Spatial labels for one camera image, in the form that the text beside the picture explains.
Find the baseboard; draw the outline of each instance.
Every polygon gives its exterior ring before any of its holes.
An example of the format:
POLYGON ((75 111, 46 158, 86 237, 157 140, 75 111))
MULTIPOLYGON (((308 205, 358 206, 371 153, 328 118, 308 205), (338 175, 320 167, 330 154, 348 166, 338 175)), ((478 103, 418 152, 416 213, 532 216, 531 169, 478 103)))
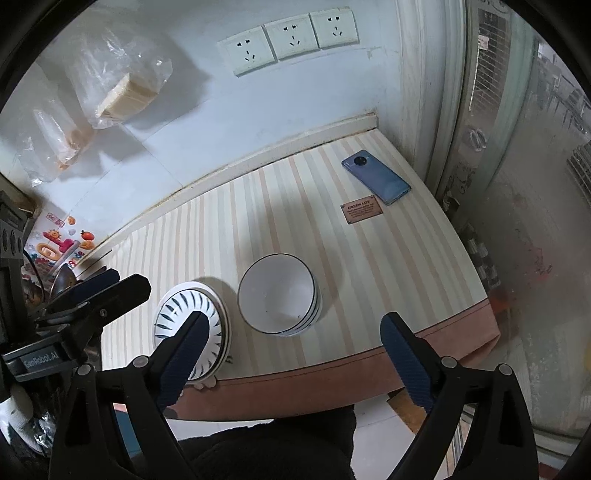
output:
POLYGON ((115 245, 127 238, 129 234, 209 190, 213 190, 220 185, 282 158, 343 137, 372 130, 377 126, 378 117, 373 112, 354 116, 314 130, 302 132, 294 137, 286 138, 258 152, 247 155, 237 162, 219 168, 183 187, 131 220, 85 257, 74 271, 77 276, 84 276, 83 274, 87 269, 103 258, 115 245))

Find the white plate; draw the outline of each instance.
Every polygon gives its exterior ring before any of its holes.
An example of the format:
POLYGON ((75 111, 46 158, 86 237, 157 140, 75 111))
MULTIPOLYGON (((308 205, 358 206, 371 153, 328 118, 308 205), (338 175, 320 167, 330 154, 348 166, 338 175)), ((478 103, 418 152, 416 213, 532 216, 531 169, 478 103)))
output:
POLYGON ((255 330, 278 335, 296 328, 314 310, 316 285, 310 269, 288 254, 263 257, 246 271, 238 307, 255 330))
POLYGON ((174 287, 163 297, 154 322, 154 346, 175 335, 195 311, 203 312, 209 318, 209 338, 188 381, 203 381, 211 377, 225 360, 231 332, 225 307, 209 287, 199 282, 188 282, 174 287))

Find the screw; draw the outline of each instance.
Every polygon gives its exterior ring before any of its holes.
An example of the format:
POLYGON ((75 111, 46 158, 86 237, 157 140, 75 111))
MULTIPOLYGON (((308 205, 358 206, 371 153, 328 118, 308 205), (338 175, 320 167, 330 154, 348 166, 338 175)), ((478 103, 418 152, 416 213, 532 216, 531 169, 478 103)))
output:
POLYGON ((148 365, 149 361, 150 361, 150 359, 145 355, 138 356, 138 357, 134 358, 134 367, 135 368, 145 367, 146 365, 148 365))
POLYGON ((444 356, 441 359, 441 364, 446 368, 456 368, 457 367, 457 360, 452 356, 444 356))
POLYGON ((500 364, 499 372, 501 372, 503 375, 507 375, 508 377, 513 373, 513 369, 507 364, 500 364))
POLYGON ((84 364, 78 369, 78 375, 88 375, 90 373, 90 365, 84 364))

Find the table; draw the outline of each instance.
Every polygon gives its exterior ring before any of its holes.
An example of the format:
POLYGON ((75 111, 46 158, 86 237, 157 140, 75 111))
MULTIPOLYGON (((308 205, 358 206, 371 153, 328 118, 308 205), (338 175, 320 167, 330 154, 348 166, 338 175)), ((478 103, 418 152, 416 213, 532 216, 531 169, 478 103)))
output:
POLYGON ((440 354, 474 364, 499 330, 478 274, 453 227, 400 153, 374 129, 285 158, 215 188, 133 232, 103 263, 140 273, 152 295, 105 328, 104 368, 153 351, 159 299, 198 278, 232 322, 232 363, 217 386, 187 387, 181 419, 246 420, 335 408, 401 386, 379 340, 398 311, 440 354), (348 225, 340 205, 370 194, 340 162, 366 149, 412 191, 383 215, 348 225), (273 252, 301 258, 319 281, 322 319, 295 338, 251 329, 236 304, 239 280, 273 252))

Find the wall socket panel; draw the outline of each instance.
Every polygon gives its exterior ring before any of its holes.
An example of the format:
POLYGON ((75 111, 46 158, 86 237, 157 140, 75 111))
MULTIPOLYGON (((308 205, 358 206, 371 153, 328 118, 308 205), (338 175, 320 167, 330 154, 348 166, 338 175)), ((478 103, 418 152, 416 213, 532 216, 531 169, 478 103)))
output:
POLYGON ((349 7, 312 12, 310 17, 320 48, 336 47, 359 41, 355 17, 349 7))
POLYGON ((236 76, 276 62, 262 27, 229 37, 217 46, 236 76))
POLYGON ((308 14, 267 23, 265 30, 279 60, 318 50, 318 42, 308 14))

